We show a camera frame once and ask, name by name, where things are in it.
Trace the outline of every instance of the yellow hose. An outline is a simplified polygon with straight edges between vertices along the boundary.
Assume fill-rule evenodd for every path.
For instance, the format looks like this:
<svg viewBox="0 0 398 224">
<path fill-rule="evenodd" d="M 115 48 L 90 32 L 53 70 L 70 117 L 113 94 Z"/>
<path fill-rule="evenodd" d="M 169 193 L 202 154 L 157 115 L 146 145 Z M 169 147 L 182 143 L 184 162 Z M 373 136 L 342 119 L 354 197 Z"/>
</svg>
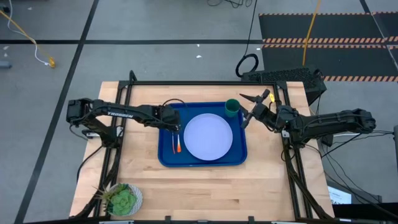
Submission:
<svg viewBox="0 0 398 224">
<path fill-rule="evenodd" d="M 28 38 L 30 41 L 32 41 L 32 43 L 34 45 L 36 45 L 36 47 L 43 53 L 45 54 L 48 58 L 49 58 L 49 65 L 52 68 L 55 68 L 55 60 L 53 57 L 51 57 L 47 52 L 45 52 L 44 50 L 42 50 L 39 45 L 36 43 L 36 40 L 34 40 L 33 38 L 29 37 L 29 35 L 26 34 L 26 32 L 16 23 L 14 22 L 9 16 L 7 16 L 7 14 L 5 14 L 2 10 L 0 10 L 0 13 L 7 18 L 9 21 L 11 21 L 24 35 L 26 38 Z"/>
<path fill-rule="evenodd" d="M 307 38 L 305 39 L 304 53 L 303 53 L 303 66 L 305 65 L 305 53 L 307 52 L 308 40 L 309 40 L 309 38 L 310 38 L 312 26 L 313 26 L 313 23 L 314 23 L 314 21 L 315 21 L 315 17 L 317 16 L 317 13 L 318 13 L 319 6 L 320 6 L 320 5 L 321 5 L 321 0 L 318 0 L 317 8 L 315 9 L 315 12 L 314 12 L 314 14 L 313 14 L 313 16 L 312 16 L 310 28 L 308 29 L 308 33 L 307 33 Z"/>
</svg>

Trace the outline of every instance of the wire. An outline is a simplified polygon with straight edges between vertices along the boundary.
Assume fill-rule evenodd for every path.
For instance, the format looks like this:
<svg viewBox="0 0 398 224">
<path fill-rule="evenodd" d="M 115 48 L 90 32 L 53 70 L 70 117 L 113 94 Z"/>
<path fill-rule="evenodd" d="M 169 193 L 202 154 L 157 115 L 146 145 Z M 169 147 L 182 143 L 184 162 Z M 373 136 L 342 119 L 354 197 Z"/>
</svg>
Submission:
<svg viewBox="0 0 398 224">
<path fill-rule="evenodd" d="M 251 36 L 251 30 L 252 30 L 252 28 L 253 28 L 254 13 L 255 13 L 255 11 L 256 11 L 256 7 L 257 7 L 257 0 L 254 2 L 253 14 L 252 14 L 252 16 L 251 16 L 249 37 L 248 37 L 248 41 L 247 41 L 247 43 L 246 43 L 246 50 L 244 51 L 243 56 L 245 56 L 246 53 L 248 52 L 249 42 L 250 42 L 250 36 Z"/>
<path fill-rule="evenodd" d="M 77 175 L 76 175 L 76 183 L 79 181 L 79 175 L 80 175 L 80 170 L 83 167 L 83 165 L 87 162 L 87 160 L 91 157 L 93 157 L 101 148 L 103 145 L 101 145 L 99 148 L 97 148 L 93 153 L 91 153 L 79 166 L 79 169 L 77 169 Z"/>
<path fill-rule="evenodd" d="M 83 140 L 88 141 L 87 138 L 84 138 L 83 136 L 80 136 L 80 135 L 78 135 L 76 132 L 74 132 L 74 131 L 72 130 L 72 126 L 73 126 L 73 125 L 70 125 L 70 126 L 69 126 L 69 131 L 70 131 L 72 134 L 74 134 L 75 136 L 77 136 L 77 137 L 79 137 L 79 138 L 81 138 L 81 139 L 83 139 Z"/>
<path fill-rule="evenodd" d="M 321 102 L 321 96 L 322 96 L 321 83 L 322 83 L 323 74 L 319 69 L 315 70 L 314 74 L 319 74 L 319 82 L 320 82 L 319 88 L 318 88 L 319 89 L 319 91 L 318 91 L 318 94 L 319 94 L 318 106 L 317 106 L 317 111 L 315 112 L 315 115 L 318 115 L 319 114 L 319 104 Z"/>
<path fill-rule="evenodd" d="M 287 173 L 288 173 L 289 177 L 291 177 L 293 179 L 293 181 L 295 182 L 295 184 L 297 184 L 299 189 L 302 191 L 303 196 L 308 200 L 309 204 L 312 206 L 312 208 L 314 209 L 314 211 L 318 215 L 318 217 L 320 217 L 321 219 L 329 219 L 329 220 L 333 219 L 321 208 L 321 206 L 319 206 L 318 202 L 311 195 L 311 193 L 309 192 L 309 190 L 307 189 L 305 184 L 299 179 L 299 175 L 298 175 L 298 173 L 296 173 L 296 171 L 293 167 L 292 161 L 291 161 L 291 159 L 293 157 L 291 157 L 290 160 L 286 160 Z"/>
<path fill-rule="evenodd" d="M 116 143 L 118 141 L 118 138 L 122 135 L 122 133 L 124 132 L 125 128 L 122 128 L 122 130 L 119 132 L 118 136 L 116 137 L 116 140 L 114 143 Z M 99 148 L 97 148 L 93 153 L 91 153 L 79 166 L 78 170 L 77 170 L 77 175 L 76 175 L 76 183 L 79 181 L 79 175 L 80 175 L 80 170 L 83 167 L 83 165 L 87 162 L 87 160 L 91 157 L 93 157 L 102 147 L 104 147 L 104 145 L 102 144 Z"/>
<path fill-rule="evenodd" d="M 333 137 L 341 137 L 341 136 L 357 136 L 359 133 L 353 133 L 353 134 L 336 134 Z"/>
<path fill-rule="evenodd" d="M 259 57 L 256 54 L 248 54 L 246 55 L 246 53 L 248 52 L 248 48 L 249 48 L 249 43 L 250 43 L 250 36 L 251 36 L 251 30 L 253 28 L 253 21 L 254 21 L 254 13 L 256 12 L 256 7 L 257 7 L 257 0 L 254 2 L 254 7 L 253 7 L 253 14 L 251 17 L 251 23 L 250 23 L 250 30 L 249 30 L 249 37 L 248 37 L 248 41 L 246 42 L 246 50 L 244 51 L 244 54 L 242 56 L 242 58 L 240 59 L 240 61 L 238 62 L 238 64 L 236 65 L 235 68 L 235 74 L 237 77 L 242 78 L 243 75 L 239 74 L 239 67 L 241 66 L 241 64 L 247 59 L 247 58 L 254 58 L 255 60 L 255 64 L 252 67 L 252 69 L 250 70 L 250 72 L 254 72 L 256 71 L 257 67 L 259 66 Z"/>
<path fill-rule="evenodd" d="M 320 5 L 321 5 L 321 0 L 318 0 L 317 8 L 315 9 L 315 12 L 313 13 L 312 20 L 311 20 L 311 24 L 310 24 L 310 28 L 308 29 L 308 32 L 307 32 L 307 38 L 305 38 L 304 53 L 303 53 L 303 66 L 305 65 L 305 54 L 306 54 L 306 52 L 307 52 L 308 40 L 309 40 L 309 38 L 310 38 L 312 26 L 313 26 L 313 23 L 315 22 L 315 17 L 317 16 L 317 13 L 318 13 L 319 6 L 320 6 Z"/>
<path fill-rule="evenodd" d="M 7 23 L 8 29 L 11 30 L 11 31 L 13 31 L 13 32 L 15 32 L 15 33 L 17 33 L 17 34 L 24 35 L 25 37 L 27 37 L 27 38 L 35 45 L 35 58 L 36 58 L 38 61 L 42 62 L 44 65 L 50 66 L 50 67 L 52 67 L 52 68 L 55 68 L 55 61 L 54 61 L 54 59 L 53 59 L 49 54 L 47 54 L 44 50 L 40 49 L 40 47 L 39 47 L 39 45 L 37 45 L 36 41 L 35 41 L 33 38 L 31 38 L 29 35 L 27 35 L 26 32 L 25 32 L 16 22 L 14 22 L 14 21 L 12 20 L 13 8 L 12 8 L 12 2 L 11 2 L 11 0 L 9 0 L 9 4 L 10 4 L 10 16 L 7 16 L 2 10 L 0 10 L 0 13 L 1 13 L 5 18 L 8 19 L 8 23 Z M 11 27 L 10 27 L 10 22 L 13 23 L 13 24 L 20 30 L 20 32 L 17 31 L 17 30 L 11 29 Z M 42 61 L 41 59 L 39 59 L 39 58 L 37 57 L 37 49 L 39 49 L 42 53 L 44 53 L 45 55 L 47 55 L 47 57 L 49 58 L 49 62 L 44 62 L 44 61 Z"/>
<path fill-rule="evenodd" d="M 365 191 L 364 189 L 362 189 L 361 187 L 359 187 L 358 185 L 356 185 L 356 184 L 354 183 L 354 181 L 353 181 L 350 177 L 348 177 L 348 175 L 346 174 L 346 172 L 344 171 L 344 168 L 340 165 L 340 163 L 337 162 L 337 160 L 336 160 L 335 158 L 333 158 L 331 155 L 328 155 L 328 156 L 330 157 L 330 159 L 333 159 L 333 161 L 340 167 L 341 171 L 343 171 L 344 176 L 347 177 L 347 179 L 348 179 L 349 181 L 351 181 L 351 183 L 353 183 L 353 185 L 354 185 L 356 188 L 358 188 L 359 190 L 362 190 L 364 193 L 367 193 L 367 194 L 368 194 L 370 197 L 372 197 L 375 201 L 380 202 L 379 199 L 377 199 L 375 196 L 373 196 L 373 195 L 370 194 L 369 192 Z"/>
<path fill-rule="evenodd" d="M 239 8 L 240 6 L 243 5 L 243 1 L 244 1 L 244 0 L 239 0 L 238 2 L 234 2 L 234 1 L 232 1 L 232 0 L 219 0 L 219 1 L 216 2 L 215 4 L 211 4 L 210 2 L 212 2 L 212 1 L 211 1 L 211 0 L 207 0 L 207 5 L 209 5 L 209 6 L 218 6 L 218 5 L 220 5 L 223 1 L 226 1 L 226 2 L 231 3 L 232 7 L 233 7 L 234 9 L 237 9 L 237 8 Z M 244 3 L 244 5 L 245 5 L 246 7 L 250 7 L 251 4 L 252 4 L 252 0 L 246 0 L 245 3 Z"/>
<path fill-rule="evenodd" d="M 383 130 L 373 130 L 373 132 L 394 134 L 393 131 L 383 131 Z"/>
<path fill-rule="evenodd" d="M 343 144 L 341 144 L 341 145 L 339 145 L 339 146 L 335 147 L 335 148 L 334 148 L 334 149 L 332 149 L 331 151 L 329 151 L 329 152 L 327 152 L 326 154 L 324 154 L 323 156 L 321 156 L 321 158 L 324 158 L 324 157 L 325 157 L 327 154 L 329 154 L 329 153 L 333 152 L 334 150 L 336 150 L 336 149 L 340 148 L 341 146 L 344 146 L 345 144 L 347 144 L 347 143 L 349 143 L 350 141 L 352 141 L 352 140 L 356 139 L 356 138 L 357 138 L 357 137 L 359 137 L 360 135 L 362 135 L 362 134 L 359 134 L 359 135 L 357 135 L 357 136 L 354 136 L 353 138 L 349 139 L 348 141 L 344 142 Z"/>
<path fill-rule="evenodd" d="M 311 147 L 312 149 L 316 150 L 319 153 L 319 156 L 322 156 L 321 152 L 317 148 L 315 148 L 313 146 L 310 146 L 309 144 L 304 144 L 304 145 L 308 146 L 308 147 Z"/>
<path fill-rule="evenodd" d="M 280 154 L 280 159 L 282 159 L 282 161 L 286 162 L 286 160 L 283 158 L 284 152 L 286 151 L 286 149 L 282 150 L 281 154 Z M 292 157 L 289 158 L 289 160 L 291 161 L 294 157 L 296 156 L 296 153 L 293 154 Z"/>
<path fill-rule="evenodd" d="M 360 197 L 362 200 L 366 201 L 367 203 L 371 204 L 373 207 L 375 207 L 376 209 L 378 209 L 379 211 L 381 211 L 382 213 L 388 215 L 389 217 L 391 217 L 395 222 L 398 222 L 398 216 L 391 213 L 390 211 L 376 205 L 375 203 L 369 201 L 368 199 L 358 195 L 357 193 L 353 192 L 349 187 L 344 186 L 343 184 L 337 182 L 335 179 L 333 179 L 326 171 L 324 171 L 325 174 L 329 177 L 329 179 L 331 179 L 333 182 L 335 182 L 336 184 L 338 184 L 340 187 L 350 191 L 353 195 Z"/>
<path fill-rule="evenodd" d="M 172 98 L 172 99 L 166 100 L 166 101 L 162 104 L 162 106 L 164 106 L 166 103 L 168 103 L 168 102 L 170 102 L 170 101 L 179 101 L 179 102 L 181 102 L 181 103 L 184 104 L 185 108 L 187 109 L 186 119 L 187 119 L 187 122 L 188 122 L 188 119 L 189 119 L 189 109 L 188 109 L 188 105 L 187 105 L 183 100 L 181 100 L 181 99 Z"/>
<path fill-rule="evenodd" d="M 269 111 L 271 111 L 271 105 L 272 105 L 272 101 L 271 102 L 269 102 L 269 105 L 268 105 L 268 109 L 269 109 Z M 265 125 L 266 125 L 266 128 L 268 129 L 268 131 L 270 131 L 270 132 L 274 132 L 275 131 L 275 128 L 274 129 L 271 129 L 270 127 L 268 127 L 268 124 L 267 123 L 264 123 Z"/>
<path fill-rule="evenodd" d="M 357 140 L 361 140 L 361 139 L 367 139 L 367 138 L 371 138 L 371 137 L 385 136 L 385 135 L 388 135 L 388 134 L 391 134 L 391 133 L 384 133 L 384 134 L 378 134 L 378 135 L 373 135 L 373 136 L 369 135 L 369 136 L 366 136 L 366 137 L 363 137 L 363 138 L 354 139 L 353 141 L 357 141 Z"/>
<path fill-rule="evenodd" d="M 328 154 L 328 147 L 326 147 L 326 153 L 325 153 L 325 155 L 327 155 Z M 353 192 L 353 190 L 348 186 L 348 184 L 343 180 L 343 178 L 341 178 L 340 177 L 340 175 L 338 175 L 338 173 L 337 173 L 337 170 L 335 169 L 335 167 L 333 166 L 333 164 L 331 163 L 331 161 L 330 161 L 330 159 L 329 159 L 329 157 L 330 157 L 330 155 L 329 156 L 327 156 L 326 158 L 328 159 L 328 162 L 329 162 L 329 164 L 330 164 L 330 166 L 331 166 L 331 168 L 333 169 L 333 171 L 335 171 L 335 174 L 337 175 L 337 177 L 347 186 L 347 188 L 349 188 L 350 189 L 350 191 L 351 192 Z M 360 203 L 363 203 L 362 201 L 360 201 L 360 199 L 359 198 L 357 198 L 357 196 L 356 195 L 354 195 L 355 196 L 355 198 L 360 202 Z"/>
</svg>

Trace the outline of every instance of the black floor mat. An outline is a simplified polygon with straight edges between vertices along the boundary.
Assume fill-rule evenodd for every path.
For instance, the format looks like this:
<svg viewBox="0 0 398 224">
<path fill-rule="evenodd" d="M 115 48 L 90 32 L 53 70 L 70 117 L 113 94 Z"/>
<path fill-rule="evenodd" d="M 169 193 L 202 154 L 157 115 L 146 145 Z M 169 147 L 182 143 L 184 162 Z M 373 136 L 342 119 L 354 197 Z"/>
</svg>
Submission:
<svg viewBox="0 0 398 224">
<path fill-rule="evenodd" d="M 389 44 L 398 44 L 398 12 L 374 12 L 383 36 Z"/>
<path fill-rule="evenodd" d="M 398 46 L 389 46 L 389 48 L 394 60 L 398 63 Z"/>
<path fill-rule="evenodd" d="M 302 43 L 313 14 L 260 14 L 265 43 Z M 308 43 L 376 44 L 384 39 L 372 15 L 317 14 Z"/>
<path fill-rule="evenodd" d="M 302 65 L 303 45 L 264 45 L 264 70 Z M 396 82 L 398 71 L 384 45 L 308 45 L 306 65 L 319 68 L 325 81 Z"/>
</svg>

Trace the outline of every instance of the concrete floor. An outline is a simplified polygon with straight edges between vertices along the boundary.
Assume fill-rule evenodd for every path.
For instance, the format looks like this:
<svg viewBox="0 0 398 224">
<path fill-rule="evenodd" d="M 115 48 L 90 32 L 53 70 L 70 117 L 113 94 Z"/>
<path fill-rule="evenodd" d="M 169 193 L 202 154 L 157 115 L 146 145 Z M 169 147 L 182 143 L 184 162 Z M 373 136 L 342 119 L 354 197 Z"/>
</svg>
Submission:
<svg viewBox="0 0 398 224">
<path fill-rule="evenodd" d="M 0 6 L 7 2 L 0 1 Z M 93 0 L 13 2 L 15 21 L 33 38 L 78 40 Z M 366 2 L 371 11 L 398 11 L 396 0 Z M 257 12 L 313 12 L 316 3 L 316 0 L 259 0 Z M 226 2 L 210 7 L 205 0 L 99 0 L 87 39 L 245 39 L 251 12 L 252 8 L 233 9 Z M 363 12 L 363 9 L 358 0 L 323 0 L 320 12 Z M 4 18 L 0 19 L 0 27 L 0 39 L 24 39 L 6 29 Z M 260 38 L 255 18 L 252 39 Z M 33 45 L 8 46 L 3 50 L 5 45 L 0 45 L 0 60 L 13 64 L 10 70 L 0 70 L 1 223 L 12 223 L 16 217 L 76 49 L 76 45 L 43 45 L 57 61 L 53 70 L 36 61 Z M 250 45 L 249 53 L 261 55 L 258 47 Z M 85 45 L 67 100 L 96 98 L 102 81 L 127 79 L 130 69 L 140 80 L 239 80 L 234 68 L 244 49 L 245 45 L 228 44 Z M 242 70 L 250 66 L 245 64 Z M 372 112 L 378 129 L 391 130 L 398 124 L 398 99 L 393 97 L 397 83 L 328 82 L 326 85 L 328 91 L 321 99 L 321 113 L 363 108 Z M 68 217 L 76 171 L 86 142 L 69 133 L 64 117 L 65 107 L 25 222 Z M 333 156 L 364 190 L 382 195 L 385 202 L 398 201 L 397 164 L 391 137 L 352 142 Z M 324 168 L 335 177 L 328 161 L 324 161 Z"/>
</svg>

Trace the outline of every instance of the orange striped tape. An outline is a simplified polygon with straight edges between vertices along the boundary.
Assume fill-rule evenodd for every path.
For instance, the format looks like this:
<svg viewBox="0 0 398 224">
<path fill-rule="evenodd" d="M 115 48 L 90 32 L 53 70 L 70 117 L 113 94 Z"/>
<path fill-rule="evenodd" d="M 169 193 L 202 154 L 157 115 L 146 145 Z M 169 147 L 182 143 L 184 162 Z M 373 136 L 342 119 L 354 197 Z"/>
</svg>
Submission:
<svg viewBox="0 0 398 224">
<path fill-rule="evenodd" d="M 308 44 L 308 48 L 336 48 L 336 49 L 385 49 L 385 45 L 350 45 L 350 44 Z M 264 44 L 262 48 L 304 48 L 303 44 Z"/>
<path fill-rule="evenodd" d="M 386 37 L 388 42 L 398 42 L 398 36 Z"/>
<path fill-rule="evenodd" d="M 398 77 L 395 76 L 368 76 L 368 77 L 353 77 L 353 76 L 325 76 L 324 81 L 341 81 L 341 82 L 398 82 Z"/>
<path fill-rule="evenodd" d="M 266 38 L 264 43 L 304 44 L 305 38 Z M 309 44 L 379 44 L 387 41 L 387 38 L 309 38 Z M 398 41 L 398 37 L 390 37 L 388 41 Z"/>
<path fill-rule="evenodd" d="M 389 11 L 389 12 L 372 12 L 373 15 L 376 14 L 390 14 L 390 13 L 397 13 L 397 11 Z"/>
<path fill-rule="evenodd" d="M 313 13 L 260 13 L 259 16 L 309 16 Z M 321 16 L 330 15 L 370 15 L 368 12 L 336 12 L 336 13 L 317 13 Z"/>
</svg>

